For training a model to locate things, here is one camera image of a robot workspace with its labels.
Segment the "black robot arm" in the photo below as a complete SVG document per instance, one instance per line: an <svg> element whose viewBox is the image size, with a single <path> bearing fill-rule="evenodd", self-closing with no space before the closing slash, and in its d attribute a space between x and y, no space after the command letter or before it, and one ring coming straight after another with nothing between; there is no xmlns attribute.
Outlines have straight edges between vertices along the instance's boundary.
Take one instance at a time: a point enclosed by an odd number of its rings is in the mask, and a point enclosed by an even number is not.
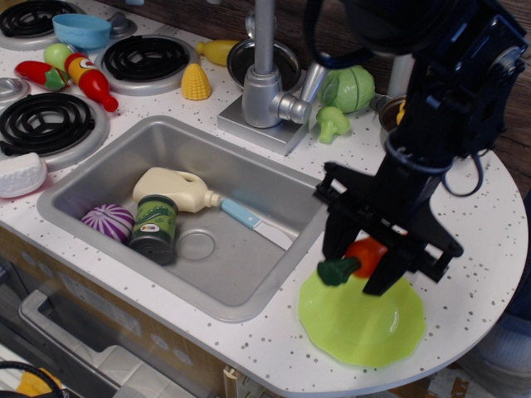
<svg viewBox="0 0 531 398"><path fill-rule="evenodd" d="M361 48L332 57L315 43L322 4L304 12L309 52L330 70L376 54L412 55L405 114L385 142L385 157L369 176L326 163L315 194L329 211L325 284L345 283L361 262L346 255L360 232L385 247L364 292L384 294L406 272L437 281L463 253L431 212L431 196L456 158L491 149L504 131L504 111L524 70L525 30L496 1L347 1Z"/></svg>

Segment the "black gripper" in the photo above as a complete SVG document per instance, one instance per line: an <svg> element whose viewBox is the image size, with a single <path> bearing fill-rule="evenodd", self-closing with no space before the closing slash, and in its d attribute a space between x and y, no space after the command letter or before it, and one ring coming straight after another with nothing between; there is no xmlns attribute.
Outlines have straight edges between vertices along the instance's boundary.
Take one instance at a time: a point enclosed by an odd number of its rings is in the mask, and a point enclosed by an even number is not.
<svg viewBox="0 0 531 398"><path fill-rule="evenodd" d="M322 251L341 259L364 231L387 247L363 288L385 294L406 272L421 272L438 282L462 246L439 223L430 200L455 154L443 146L414 148L388 143L375 175L335 162L324 165L315 196L328 207Z"/></svg>

